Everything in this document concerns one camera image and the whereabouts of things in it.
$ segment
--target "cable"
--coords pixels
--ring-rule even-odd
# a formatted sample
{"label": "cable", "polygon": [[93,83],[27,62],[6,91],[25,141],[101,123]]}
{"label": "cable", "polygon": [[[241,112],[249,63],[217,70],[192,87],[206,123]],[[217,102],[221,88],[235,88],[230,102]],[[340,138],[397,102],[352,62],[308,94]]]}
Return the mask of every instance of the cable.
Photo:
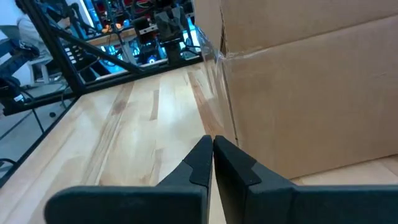
{"label": "cable", "polygon": [[44,128],[43,128],[43,126],[42,126],[42,123],[41,123],[40,120],[39,120],[39,116],[37,116],[36,110],[35,110],[35,109],[32,109],[32,111],[33,111],[33,115],[34,115],[35,118],[36,118],[37,123],[39,124],[40,130],[42,130],[42,133],[44,134]]}
{"label": "cable", "polygon": [[[22,88],[19,87],[19,86],[17,86],[17,87],[18,87],[19,91],[21,91],[22,93],[25,93],[25,94],[32,100],[32,102],[35,101],[35,98],[34,98],[30,93],[26,92],[24,89],[22,89]],[[35,118],[36,118],[37,124],[39,124],[40,130],[41,130],[42,133],[44,134],[44,128],[43,128],[43,126],[42,126],[42,123],[40,122],[39,116],[37,116],[36,110],[35,110],[35,109],[32,109],[32,111],[33,111],[33,115],[34,115]]]}
{"label": "cable", "polygon": [[66,106],[65,101],[64,101],[63,98],[64,98],[65,93],[67,92],[67,89],[68,89],[68,88],[69,88],[69,84],[66,85],[66,87],[65,87],[65,89],[62,91],[62,95],[61,95],[61,104],[62,104],[62,106],[63,106],[64,109],[66,109],[67,106]]}

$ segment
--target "black metal frame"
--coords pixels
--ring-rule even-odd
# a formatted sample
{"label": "black metal frame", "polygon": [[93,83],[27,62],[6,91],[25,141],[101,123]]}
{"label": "black metal frame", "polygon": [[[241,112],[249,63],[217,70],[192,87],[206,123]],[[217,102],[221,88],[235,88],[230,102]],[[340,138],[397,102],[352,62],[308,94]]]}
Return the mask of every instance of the black metal frame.
{"label": "black metal frame", "polygon": [[[45,106],[51,103],[55,103],[61,101],[62,99],[65,100],[73,97],[80,97],[81,95],[91,93],[93,91],[98,91],[115,85],[132,82],[140,78],[149,77],[152,75],[156,75],[158,73],[167,72],[169,70],[185,67],[203,61],[201,57],[197,57],[191,60],[182,60],[181,62],[176,64],[153,65],[146,68],[138,67],[131,63],[127,63],[123,60],[120,60],[113,55],[108,55],[106,52],[103,52],[101,49],[91,44],[88,44],[85,40],[81,40],[77,37],[70,35],[64,30],[51,26],[48,19],[43,14],[41,8],[35,2],[36,0],[21,0],[22,6],[26,9],[26,13],[29,15],[30,19],[35,25],[37,32],[40,34],[41,38],[46,44],[53,59],[57,62],[57,64],[59,64],[61,72],[63,73],[63,76],[65,77],[66,81],[68,82],[68,86],[71,88],[72,91],[66,93],[64,93],[63,91],[58,91],[48,95],[40,96],[36,98],[34,102],[26,104],[21,108],[13,108],[11,110],[5,111],[4,114],[6,116],[19,113],[25,110],[31,110],[33,108],[37,108],[40,106]],[[110,9],[109,3],[107,1],[103,2],[106,8]],[[114,20],[113,13],[112,12],[108,13],[111,20]],[[118,36],[120,44],[122,44],[123,40],[120,37],[120,31],[117,30],[115,27],[113,27],[112,33]],[[84,84],[80,79],[80,77],[78,76],[76,68],[69,60],[68,55],[66,54],[59,38],[62,38],[73,45],[77,45],[83,48],[90,54],[94,54],[104,60],[107,60],[115,65],[118,65],[126,69],[128,72],[123,73],[121,75],[115,75],[113,77],[105,78],[103,80],[98,80],[95,82]]]}

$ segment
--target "white chair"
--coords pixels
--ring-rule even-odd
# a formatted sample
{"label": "white chair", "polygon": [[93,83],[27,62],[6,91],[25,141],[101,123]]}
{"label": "white chair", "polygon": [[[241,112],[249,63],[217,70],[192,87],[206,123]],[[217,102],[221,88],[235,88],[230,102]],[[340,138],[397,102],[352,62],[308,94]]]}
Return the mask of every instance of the white chair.
{"label": "white chair", "polygon": [[[0,26],[0,30],[8,38],[20,39],[18,26],[14,26],[14,25]],[[59,80],[59,78],[61,77],[61,74],[62,74],[61,72],[49,74],[49,71],[47,70],[46,64],[51,62],[51,60],[52,60],[52,57],[48,56],[48,57],[39,57],[35,60],[27,62],[27,65],[30,70],[30,86],[36,86],[36,85],[42,84],[42,83],[49,84],[51,82],[55,82],[55,81]],[[35,79],[34,68],[33,68],[34,65],[40,67],[43,79],[41,79],[41,78],[38,78],[37,80]]]}
{"label": "white chair", "polygon": [[[47,57],[39,57],[35,60],[31,60],[26,63],[30,70],[31,85],[36,85],[37,83],[44,83],[44,84],[50,83],[50,75],[49,75],[49,71],[47,69],[46,64],[48,64],[51,61],[52,61],[52,57],[47,56]],[[34,68],[33,68],[34,65],[40,67],[40,71],[42,72],[42,76],[43,76],[42,80],[39,78],[37,80],[35,79],[35,73],[34,73]],[[57,73],[51,74],[51,76],[55,77],[55,79],[57,79],[58,77],[61,76],[61,74],[62,74],[61,72],[57,72]]]}

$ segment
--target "wooden tabletop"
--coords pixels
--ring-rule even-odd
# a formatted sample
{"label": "wooden tabletop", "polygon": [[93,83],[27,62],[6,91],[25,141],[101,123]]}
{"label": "wooden tabletop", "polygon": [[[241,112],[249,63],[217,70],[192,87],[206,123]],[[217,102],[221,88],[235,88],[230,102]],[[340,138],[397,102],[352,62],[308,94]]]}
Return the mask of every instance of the wooden tabletop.
{"label": "wooden tabletop", "polygon": [[[0,189],[0,223],[44,223],[43,207],[74,185],[156,185],[204,134],[222,134],[202,64],[82,96]],[[294,179],[396,184],[398,158]],[[224,224],[216,181],[210,223]]]}
{"label": "wooden tabletop", "polygon": [[[133,38],[137,36],[136,31],[134,28],[129,28],[122,30],[120,32],[120,37],[123,39],[123,41],[130,41]],[[101,46],[108,46],[108,45],[114,45],[114,44],[119,44],[119,38],[116,34],[108,34],[108,35],[102,35],[101,37],[87,40],[87,43],[94,45],[96,47],[101,47]]]}

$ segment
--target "wooden table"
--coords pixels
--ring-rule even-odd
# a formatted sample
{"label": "wooden table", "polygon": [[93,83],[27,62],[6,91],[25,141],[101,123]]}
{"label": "wooden table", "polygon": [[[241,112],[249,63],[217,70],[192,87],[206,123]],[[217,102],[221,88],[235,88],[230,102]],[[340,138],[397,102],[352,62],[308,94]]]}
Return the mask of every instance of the wooden table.
{"label": "wooden table", "polygon": [[[74,185],[156,185],[204,134],[222,134],[202,64],[82,96],[0,189],[0,223],[44,223],[43,207]],[[398,158],[295,179],[396,184]],[[210,223],[225,219],[213,178]]]}

